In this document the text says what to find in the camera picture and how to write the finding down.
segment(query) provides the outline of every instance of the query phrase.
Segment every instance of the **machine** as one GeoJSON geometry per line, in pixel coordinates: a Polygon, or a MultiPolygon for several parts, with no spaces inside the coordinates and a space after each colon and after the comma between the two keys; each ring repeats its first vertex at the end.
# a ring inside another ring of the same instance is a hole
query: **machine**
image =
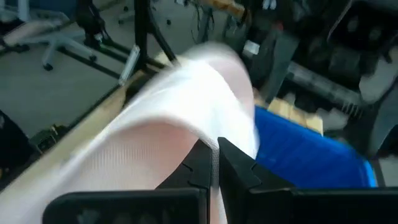
{"type": "Polygon", "coordinates": [[[240,54],[266,103],[293,92],[295,106],[305,111],[337,108],[349,116],[348,124],[326,135],[345,138],[367,157],[398,151],[389,140],[396,139],[390,135],[396,136],[398,124],[396,82],[372,104],[359,90],[361,77],[373,75],[379,60],[392,63],[398,4],[276,0],[273,10],[256,0],[241,4],[250,10],[251,23],[238,35],[224,32],[224,40],[240,54]]]}

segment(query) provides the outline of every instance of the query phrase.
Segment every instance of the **metal bar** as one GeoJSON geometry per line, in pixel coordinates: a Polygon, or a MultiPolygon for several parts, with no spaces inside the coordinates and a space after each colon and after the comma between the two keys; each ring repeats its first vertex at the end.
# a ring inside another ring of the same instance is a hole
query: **metal bar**
{"type": "Polygon", "coordinates": [[[200,21],[199,33],[197,43],[201,44],[209,39],[208,31],[209,31],[209,23],[210,17],[213,14],[213,9],[211,7],[205,6],[203,9],[203,18],[200,21]]]}
{"type": "Polygon", "coordinates": [[[288,34],[280,34],[277,30],[273,30],[272,34],[276,35],[275,38],[272,36],[270,37],[271,40],[275,41],[275,47],[273,49],[266,49],[265,47],[271,47],[271,45],[266,42],[267,39],[263,42],[265,45],[261,44],[262,46],[260,46],[260,48],[263,47],[263,50],[271,51],[269,53],[272,56],[270,58],[272,62],[272,70],[269,74],[268,80],[260,89],[260,95],[268,104],[270,104],[277,96],[280,87],[289,73],[287,68],[290,61],[299,45],[299,40],[288,34]]]}
{"type": "Polygon", "coordinates": [[[164,39],[162,33],[160,32],[156,21],[154,19],[154,15],[152,14],[152,11],[150,8],[148,8],[147,10],[147,15],[149,18],[149,25],[150,25],[150,32],[151,34],[155,37],[157,43],[160,45],[160,47],[162,48],[162,50],[164,51],[164,54],[166,54],[167,58],[172,62],[172,61],[177,61],[177,58],[175,56],[175,54],[173,53],[173,50],[170,48],[170,46],[168,45],[168,43],[166,42],[166,40],[164,39]]]}
{"type": "Polygon", "coordinates": [[[103,40],[103,44],[107,45],[107,46],[110,46],[110,47],[113,47],[114,49],[119,50],[122,53],[130,55],[131,49],[129,49],[128,47],[125,47],[125,46],[123,46],[123,45],[121,45],[119,43],[116,43],[113,40],[110,40],[110,39],[109,40],[103,40]]]}
{"type": "Polygon", "coordinates": [[[92,48],[92,49],[94,49],[96,51],[99,51],[102,54],[105,54],[105,55],[107,55],[107,56],[109,56],[109,57],[111,57],[111,58],[113,58],[115,60],[118,60],[118,61],[122,62],[122,63],[126,63],[127,62],[127,57],[126,56],[119,55],[118,53],[115,53],[112,50],[107,49],[105,47],[98,46],[98,45],[86,45],[86,46],[88,46],[88,47],[90,47],[90,48],[92,48]]]}
{"type": "Polygon", "coordinates": [[[165,64],[160,63],[160,62],[158,62],[158,61],[156,61],[155,59],[150,58],[150,57],[147,58],[147,64],[152,65],[152,66],[155,66],[155,67],[157,67],[157,68],[159,68],[159,69],[163,69],[163,68],[166,67],[165,64]]]}
{"type": "Polygon", "coordinates": [[[376,176],[377,186],[385,187],[386,181],[383,176],[383,171],[381,169],[380,160],[375,159],[373,161],[370,161],[370,163],[372,164],[374,175],[376,176]]]}
{"type": "Polygon", "coordinates": [[[112,70],[110,70],[110,69],[108,69],[108,68],[106,68],[106,67],[104,67],[102,65],[98,65],[97,63],[94,63],[91,60],[88,60],[87,58],[84,58],[82,56],[74,54],[74,53],[72,53],[72,52],[70,52],[70,51],[68,51],[68,50],[66,50],[64,48],[59,48],[58,51],[63,53],[63,54],[65,54],[65,55],[67,55],[67,56],[69,56],[69,57],[71,57],[71,58],[74,58],[75,60],[78,60],[81,63],[84,63],[85,65],[90,66],[91,68],[97,69],[98,71],[103,72],[103,73],[109,75],[112,78],[119,79],[119,77],[120,77],[120,74],[118,74],[118,73],[116,73],[116,72],[114,72],[114,71],[112,71],[112,70]]]}
{"type": "Polygon", "coordinates": [[[149,0],[134,1],[134,8],[136,9],[136,17],[134,20],[135,41],[140,49],[136,68],[139,70],[146,67],[146,59],[148,57],[147,34],[149,32],[149,0]]]}

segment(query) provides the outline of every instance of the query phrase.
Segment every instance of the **metal pole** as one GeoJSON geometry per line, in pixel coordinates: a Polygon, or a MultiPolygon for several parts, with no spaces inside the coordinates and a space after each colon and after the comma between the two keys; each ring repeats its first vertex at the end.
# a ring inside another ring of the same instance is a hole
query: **metal pole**
{"type": "Polygon", "coordinates": [[[149,33],[149,0],[135,0],[134,9],[136,17],[134,20],[134,31],[136,36],[136,45],[140,49],[137,59],[137,70],[146,68],[146,58],[148,56],[147,34],[149,33]]]}
{"type": "Polygon", "coordinates": [[[203,8],[203,17],[200,21],[199,33],[197,38],[198,44],[208,41],[209,22],[212,14],[213,10],[211,7],[205,6],[203,8]]]}

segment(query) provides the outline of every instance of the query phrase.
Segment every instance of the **office chair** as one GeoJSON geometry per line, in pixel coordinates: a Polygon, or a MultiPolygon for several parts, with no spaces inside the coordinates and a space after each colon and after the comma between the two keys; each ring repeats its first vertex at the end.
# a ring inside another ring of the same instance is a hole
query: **office chair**
{"type": "MultiPolygon", "coordinates": [[[[54,4],[59,4],[62,7],[64,6],[62,3],[60,2],[53,2],[54,4]]],[[[77,1],[76,3],[74,3],[75,10],[79,10],[79,1],[77,1]]],[[[59,8],[58,5],[53,5],[51,6],[51,4],[47,4],[46,2],[46,9],[49,9],[51,7],[53,8],[59,8]]],[[[70,12],[70,9],[72,8],[71,5],[69,5],[67,7],[68,9],[66,9],[65,14],[70,14],[72,16],[73,13],[70,12]]],[[[43,22],[54,22],[55,25],[59,26],[60,24],[63,24],[65,21],[59,22],[59,21],[54,21],[54,20],[43,20],[43,22]]],[[[18,44],[38,44],[38,43],[48,43],[49,46],[47,47],[47,50],[44,53],[44,56],[42,57],[42,65],[44,67],[44,69],[46,69],[47,71],[50,71],[53,69],[52,66],[52,59],[53,59],[53,55],[55,53],[55,51],[59,48],[59,47],[71,47],[75,50],[77,50],[78,52],[81,52],[85,55],[88,56],[88,58],[91,61],[95,61],[96,60],[96,56],[94,55],[93,51],[91,49],[89,49],[88,47],[84,46],[83,44],[75,41],[75,39],[80,38],[80,37],[84,37],[85,36],[85,32],[83,30],[78,30],[78,31],[73,31],[73,32],[64,32],[64,31],[60,31],[57,29],[53,29],[52,31],[48,31],[45,34],[40,34],[34,37],[30,37],[30,38],[26,38],[23,39],[21,41],[18,42],[18,44]]]]}

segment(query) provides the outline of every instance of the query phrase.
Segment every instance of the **black cable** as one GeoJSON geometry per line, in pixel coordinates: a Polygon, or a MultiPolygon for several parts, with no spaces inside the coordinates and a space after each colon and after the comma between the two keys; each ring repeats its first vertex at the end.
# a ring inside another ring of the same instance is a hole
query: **black cable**
{"type": "Polygon", "coordinates": [[[195,36],[193,35],[193,21],[195,20],[195,16],[197,17],[197,31],[199,32],[200,28],[200,11],[199,11],[199,4],[197,2],[190,1],[193,6],[195,7],[195,13],[192,15],[192,20],[191,20],[191,37],[192,40],[194,41],[195,44],[198,44],[198,41],[196,40],[195,36]]]}
{"type": "MultiPolygon", "coordinates": [[[[193,4],[193,6],[195,7],[195,13],[192,16],[192,21],[191,21],[191,37],[192,37],[192,40],[194,41],[194,43],[198,44],[198,41],[196,40],[195,36],[193,35],[193,21],[195,20],[195,16],[196,16],[197,17],[197,31],[199,32],[200,21],[203,19],[203,18],[200,18],[200,9],[203,13],[206,13],[206,11],[204,10],[203,6],[200,6],[200,4],[197,0],[189,1],[189,3],[193,4]]],[[[211,23],[211,25],[209,26],[208,31],[209,30],[214,31],[215,20],[214,20],[213,13],[210,14],[210,23],[211,23]]]]}

